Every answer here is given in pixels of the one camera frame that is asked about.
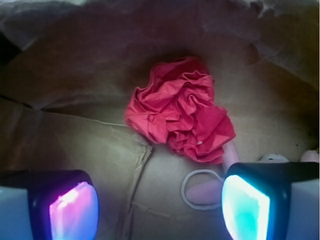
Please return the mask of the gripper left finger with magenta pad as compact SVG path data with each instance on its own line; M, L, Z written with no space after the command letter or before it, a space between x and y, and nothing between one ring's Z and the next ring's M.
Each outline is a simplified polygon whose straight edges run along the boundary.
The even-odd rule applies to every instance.
M93 240L99 198L83 170L0 173L2 240Z

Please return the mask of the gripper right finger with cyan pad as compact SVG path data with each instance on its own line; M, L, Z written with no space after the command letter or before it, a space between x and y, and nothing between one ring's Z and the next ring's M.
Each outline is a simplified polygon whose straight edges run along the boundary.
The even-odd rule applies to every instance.
M235 163L222 187L234 240L318 240L320 167L316 162Z

